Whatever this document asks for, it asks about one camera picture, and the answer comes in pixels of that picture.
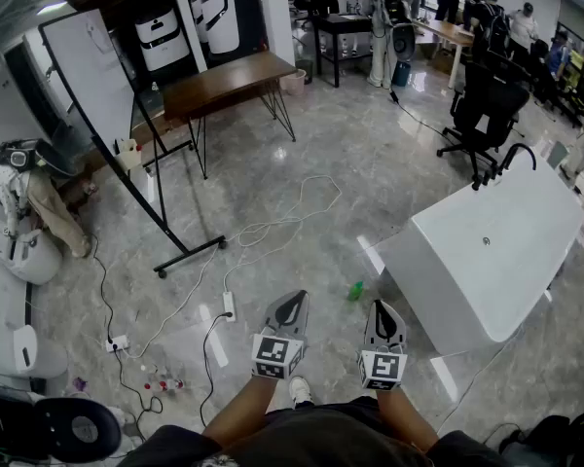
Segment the person's left forearm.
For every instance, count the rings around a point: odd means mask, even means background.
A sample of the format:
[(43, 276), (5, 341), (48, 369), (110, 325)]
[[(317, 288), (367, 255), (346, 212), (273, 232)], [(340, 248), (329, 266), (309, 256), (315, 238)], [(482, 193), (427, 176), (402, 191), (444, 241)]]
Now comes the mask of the person's left forearm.
[(278, 381), (253, 376), (204, 428), (204, 437), (228, 448), (264, 426)]

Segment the white appliance with black band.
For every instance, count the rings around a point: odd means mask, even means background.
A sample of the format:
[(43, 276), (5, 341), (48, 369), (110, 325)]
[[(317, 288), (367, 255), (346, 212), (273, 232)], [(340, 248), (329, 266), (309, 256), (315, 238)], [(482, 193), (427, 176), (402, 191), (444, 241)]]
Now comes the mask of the white appliance with black band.
[(201, 0), (205, 32), (213, 54), (227, 54), (239, 46), (235, 0)]
[(169, 64), (164, 44), (179, 34), (174, 10), (169, 6), (154, 7), (141, 13), (134, 25), (147, 70), (156, 71)]

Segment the brown wooden table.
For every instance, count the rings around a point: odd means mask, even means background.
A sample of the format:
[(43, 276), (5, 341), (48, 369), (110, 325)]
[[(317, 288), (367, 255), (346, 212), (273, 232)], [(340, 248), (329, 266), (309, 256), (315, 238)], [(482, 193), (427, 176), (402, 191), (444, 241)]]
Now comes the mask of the brown wooden table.
[(270, 51), (248, 55), (184, 79), (163, 91), (164, 117), (189, 129), (189, 146), (207, 175), (206, 118), (258, 98), (292, 140), (296, 139), (280, 80), (297, 69)]

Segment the black bathtub faucet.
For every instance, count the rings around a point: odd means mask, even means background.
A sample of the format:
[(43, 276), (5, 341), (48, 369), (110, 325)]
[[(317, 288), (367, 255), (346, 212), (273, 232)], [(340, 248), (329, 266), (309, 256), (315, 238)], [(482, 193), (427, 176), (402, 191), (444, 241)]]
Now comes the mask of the black bathtub faucet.
[(534, 151), (530, 148), (530, 146), (524, 143), (515, 143), (508, 149), (507, 154), (499, 165), (493, 165), (492, 168), (487, 170), (483, 176), (480, 176), (478, 173), (474, 175), (471, 188), (474, 191), (478, 191), (482, 186), (487, 186), (492, 180), (495, 180), (498, 176), (501, 176), (510, 168), (510, 165), (516, 158), (519, 149), (523, 149), (527, 154), (529, 154), (531, 159), (531, 169), (536, 171), (537, 159)]

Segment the person's black clothing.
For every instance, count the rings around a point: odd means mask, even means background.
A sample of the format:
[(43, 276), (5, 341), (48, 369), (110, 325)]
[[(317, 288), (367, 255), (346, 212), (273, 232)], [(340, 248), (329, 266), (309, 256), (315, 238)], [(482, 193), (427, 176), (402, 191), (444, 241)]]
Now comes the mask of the person's black clothing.
[(496, 451), (453, 431), (422, 452), (388, 435), (376, 401), (284, 409), (230, 447), (167, 425), (117, 467), (512, 467)]

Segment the white toilet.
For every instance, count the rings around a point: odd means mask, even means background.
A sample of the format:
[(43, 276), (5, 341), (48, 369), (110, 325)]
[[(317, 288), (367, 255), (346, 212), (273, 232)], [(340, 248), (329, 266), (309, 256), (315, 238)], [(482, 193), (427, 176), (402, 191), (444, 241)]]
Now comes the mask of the white toilet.
[(33, 230), (12, 239), (0, 223), (0, 264), (20, 280), (40, 286), (58, 273), (62, 255), (44, 231)]
[(67, 371), (66, 348), (40, 336), (30, 325), (0, 326), (0, 377), (52, 379)]

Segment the black office chair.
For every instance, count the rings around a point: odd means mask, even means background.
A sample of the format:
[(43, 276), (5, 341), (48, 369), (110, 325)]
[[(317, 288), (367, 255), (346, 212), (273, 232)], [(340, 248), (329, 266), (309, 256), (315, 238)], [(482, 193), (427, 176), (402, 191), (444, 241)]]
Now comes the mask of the black office chair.
[(455, 92), (451, 106), (453, 125), (443, 128), (444, 135), (456, 142), (437, 151), (439, 157), (461, 151), (472, 166), (472, 184), (478, 189), (497, 173), (499, 163), (489, 154), (508, 139), (520, 110), (528, 103), (529, 92), (516, 82), (506, 82), (488, 67), (468, 62), (464, 86)]

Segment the black backpack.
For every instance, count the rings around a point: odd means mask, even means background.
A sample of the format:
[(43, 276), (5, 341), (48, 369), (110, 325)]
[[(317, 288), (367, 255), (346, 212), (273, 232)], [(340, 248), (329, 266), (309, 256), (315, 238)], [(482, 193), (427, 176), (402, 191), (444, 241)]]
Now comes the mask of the black backpack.
[(498, 452), (513, 467), (584, 467), (584, 413), (573, 421), (550, 415), (528, 433), (516, 430)]

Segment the white round fan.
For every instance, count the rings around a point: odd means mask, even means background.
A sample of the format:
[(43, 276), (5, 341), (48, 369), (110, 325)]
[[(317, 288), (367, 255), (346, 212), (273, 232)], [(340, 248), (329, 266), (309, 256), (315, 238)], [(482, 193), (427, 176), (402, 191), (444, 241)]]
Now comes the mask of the white round fan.
[(392, 46), (397, 58), (392, 84), (405, 87), (411, 72), (410, 60), (415, 53), (415, 26), (411, 22), (397, 23), (392, 28)]

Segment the small white box red dots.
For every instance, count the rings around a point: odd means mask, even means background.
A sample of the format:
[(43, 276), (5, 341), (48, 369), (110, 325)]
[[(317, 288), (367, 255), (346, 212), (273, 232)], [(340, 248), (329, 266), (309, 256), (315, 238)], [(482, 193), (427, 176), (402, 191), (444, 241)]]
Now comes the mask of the small white box red dots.
[(115, 151), (115, 160), (125, 172), (142, 164), (142, 147), (135, 139), (116, 139), (113, 150)]

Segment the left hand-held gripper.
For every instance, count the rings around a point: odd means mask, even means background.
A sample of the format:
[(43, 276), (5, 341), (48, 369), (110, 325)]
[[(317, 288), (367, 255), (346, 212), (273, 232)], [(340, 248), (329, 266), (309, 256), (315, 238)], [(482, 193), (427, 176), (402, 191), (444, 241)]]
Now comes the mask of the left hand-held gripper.
[(305, 356), (310, 297), (306, 290), (288, 293), (269, 305), (264, 328), (252, 339), (253, 376), (286, 380)]

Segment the clear bottles with red caps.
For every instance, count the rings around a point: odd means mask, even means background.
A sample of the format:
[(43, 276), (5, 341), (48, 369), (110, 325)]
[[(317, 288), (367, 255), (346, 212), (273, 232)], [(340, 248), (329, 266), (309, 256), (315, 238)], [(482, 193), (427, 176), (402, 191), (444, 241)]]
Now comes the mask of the clear bottles with red caps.
[(159, 367), (155, 364), (141, 364), (140, 371), (145, 377), (143, 388), (152, 393), (166, 393), (184, 388), (184, 381), (171, 376), (165, 367)]

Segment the light wooden desk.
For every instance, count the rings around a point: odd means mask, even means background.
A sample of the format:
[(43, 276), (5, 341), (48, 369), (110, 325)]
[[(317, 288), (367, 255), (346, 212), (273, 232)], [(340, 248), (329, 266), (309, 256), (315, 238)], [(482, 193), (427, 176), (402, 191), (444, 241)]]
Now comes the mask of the light wooden desk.
[(456, 47), (448, 82), (448, 88), (452, 90), (456, 85), (456, 77), (463, 49), (470, 48), (473, 45), (474, 34), (470, 31), (463, 30), (455, 24), (437, 19), (432, 19), (429, 22), (415, 20), (414, 25), (438, 37), (440, 39), (439, 45), (442, 48), (445, 48), (448, 44)]

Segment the whiteboard on black stand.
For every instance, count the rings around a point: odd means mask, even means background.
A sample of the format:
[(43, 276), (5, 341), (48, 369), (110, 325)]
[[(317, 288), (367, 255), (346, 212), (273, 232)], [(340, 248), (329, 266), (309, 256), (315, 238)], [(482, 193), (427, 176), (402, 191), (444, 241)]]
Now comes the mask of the whiteboard on black stand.
[(168, 224), (161, 176), (155, 176), (160, 202), (160, 209), (156, 210), (120, 162), (119, 145), (129, 141), (134, 110), (140, 112), (153, 137), (154, 157), (149, 164), (156, 172), (160, 171), (164, 157), (190, 144), (186, 142), (172, 150), (166, 148), (117, 54), (101, 12), (92, 10), (52, 19), (41, 24), (39, 32), (59, 78), (91, 131), (95, 148), (141, 209), (180, 251), (178, 256), (154, 267), (153, 272), (166, 278), (171, 267), (200, 252), (224, 249), (227, 239), (222, 235), (194, 248), (188, 247)]

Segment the white bathtub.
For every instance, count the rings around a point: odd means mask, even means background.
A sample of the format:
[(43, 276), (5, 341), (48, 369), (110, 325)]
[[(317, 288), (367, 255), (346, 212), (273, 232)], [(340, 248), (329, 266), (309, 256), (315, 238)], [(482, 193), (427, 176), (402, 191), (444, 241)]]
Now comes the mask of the white bathtub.
[(513, 335), (582, 221), (552, 166), (520, 152), (488, 185), (466, 186), (411, 217), (378, 252), (435, 349), (451, 355)]

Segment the white shoe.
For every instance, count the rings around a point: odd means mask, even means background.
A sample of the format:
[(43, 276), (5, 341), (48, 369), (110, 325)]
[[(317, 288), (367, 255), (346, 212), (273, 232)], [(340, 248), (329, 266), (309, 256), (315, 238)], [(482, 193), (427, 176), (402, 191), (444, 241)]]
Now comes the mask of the white shoe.
[(289, 393), (295, 410), (314, 405), (309, 383), (303, 377), (291, 378), (289, 382)]

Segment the black table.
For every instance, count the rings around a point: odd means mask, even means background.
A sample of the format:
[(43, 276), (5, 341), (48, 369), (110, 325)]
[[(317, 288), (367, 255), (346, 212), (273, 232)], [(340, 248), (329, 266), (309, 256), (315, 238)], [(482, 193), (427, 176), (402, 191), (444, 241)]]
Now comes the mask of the black table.
[[(371, 20), (359, 15), (329, 15), (327, 17), (315, 16), (311, 19), (314, 37), (315, 68), (318, 77), (322, 76), (322, 60), (332, 64), (334, 80), (332, 86), (340, 86), (341, 63), (356, 61), (372, 56), (370, 51)], [(331, 37), (331, 51), (323, 53), (320, 49), (320, 33)], [(357, 55), (349, 53), (344, 56), (344, 48), (340, 38), (344, 35), (352, 35), (359, 38)]]

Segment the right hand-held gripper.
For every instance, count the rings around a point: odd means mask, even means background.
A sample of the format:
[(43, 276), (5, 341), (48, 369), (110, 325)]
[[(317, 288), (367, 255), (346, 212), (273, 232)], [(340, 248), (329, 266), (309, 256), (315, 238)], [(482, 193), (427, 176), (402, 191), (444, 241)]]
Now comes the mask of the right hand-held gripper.
[(374, 300), (369, 308), (364, 344), (375, 345), (378, 305), (378, 337), (387, 345), (362, 348), (357, 365), (363, 389), (392, 391), (402, 383), (408, 355), (404, 352), (406, 324), (398, 312), (383, 301)]

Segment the person's right forearm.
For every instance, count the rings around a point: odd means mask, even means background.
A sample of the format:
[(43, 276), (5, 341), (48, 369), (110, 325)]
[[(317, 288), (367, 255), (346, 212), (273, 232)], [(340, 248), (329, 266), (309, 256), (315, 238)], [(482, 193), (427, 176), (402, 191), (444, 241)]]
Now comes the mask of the person's right forearm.
[(377, 391), (376, 396), (381, 419), (396, 439), (422, 452), (428, 452), (439, 441), (437, 432), (400, 387)]

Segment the pink waste bin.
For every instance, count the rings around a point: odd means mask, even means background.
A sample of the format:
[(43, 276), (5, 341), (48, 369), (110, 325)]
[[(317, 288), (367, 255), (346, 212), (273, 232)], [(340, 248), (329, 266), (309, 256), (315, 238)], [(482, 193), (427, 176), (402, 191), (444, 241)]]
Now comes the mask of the pink waste bin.
[(297, 69), (294, 73), (281, 79), (286, 92), (291, 96), (300, 96), (305, 90), (305, 79), (307, 72), (304, 69)]

